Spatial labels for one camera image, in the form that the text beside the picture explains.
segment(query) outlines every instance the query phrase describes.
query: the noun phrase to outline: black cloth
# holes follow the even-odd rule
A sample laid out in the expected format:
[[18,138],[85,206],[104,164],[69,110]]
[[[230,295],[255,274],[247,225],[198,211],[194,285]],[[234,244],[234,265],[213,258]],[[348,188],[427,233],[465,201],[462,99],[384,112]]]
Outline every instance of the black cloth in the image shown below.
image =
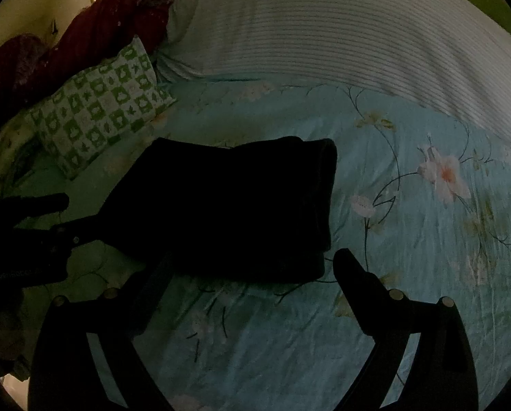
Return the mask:
[[298,137],[232,149],[157,139],[96,216],[124,253],[177,270],[257,282],[323,275],[337,151]]

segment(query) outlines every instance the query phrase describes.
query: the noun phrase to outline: striped fabric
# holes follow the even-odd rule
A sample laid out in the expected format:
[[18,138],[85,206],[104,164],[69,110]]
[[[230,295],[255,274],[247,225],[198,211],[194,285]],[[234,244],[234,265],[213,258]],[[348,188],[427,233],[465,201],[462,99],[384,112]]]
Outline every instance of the striped fabric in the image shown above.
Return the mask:
[[511,36],[466,0],[175,0],[161,76],[277,72],[405,97],[511,141]]

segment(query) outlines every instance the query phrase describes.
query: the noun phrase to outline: bed sheet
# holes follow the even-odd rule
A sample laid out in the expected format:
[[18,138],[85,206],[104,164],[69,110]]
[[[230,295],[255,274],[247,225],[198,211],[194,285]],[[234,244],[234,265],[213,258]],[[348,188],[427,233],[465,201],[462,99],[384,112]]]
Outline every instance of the bed sheet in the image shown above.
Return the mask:
[[[178,102],[164,121],[108,149],[74,181],[41,157],[18,193],[63,189],[71,206],[61,217],[27,225],[95,213],[155,137],[212,146],[330,137],[338,163],[327,257],[348,247],[386,287],[411,299],[451,296],[474,354],[481,409],[490,403],[511,375],[510,144],[399,97],[283,75],[222,76],[169,90]],[[195,222],[191,233],[204,230]],[[238,255],[228,258],[242,263]],[[330,266],[304,285],[176,277],[134,345],[177,411],[333,409],[372,340]],[[69,280],[26,290],[24,320],[33,339],[54,295],[95,298],[141,267],[100,242],[76,249]],[[90,345],[107,394],[123,403],[97,337]],[[416,338],[385,403],[398,397],[415,345]]]

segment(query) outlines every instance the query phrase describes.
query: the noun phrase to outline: maroon blanket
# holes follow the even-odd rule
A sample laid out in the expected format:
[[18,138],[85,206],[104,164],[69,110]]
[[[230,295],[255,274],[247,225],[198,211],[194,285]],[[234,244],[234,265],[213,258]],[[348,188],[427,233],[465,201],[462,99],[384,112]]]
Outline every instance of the maroon blanket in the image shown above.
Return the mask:
[[0,47],[0,128],[79,71],[114,57],[138,35],[151,53],[166,36],[172,0],[97,0],[51,49],[33,35]]

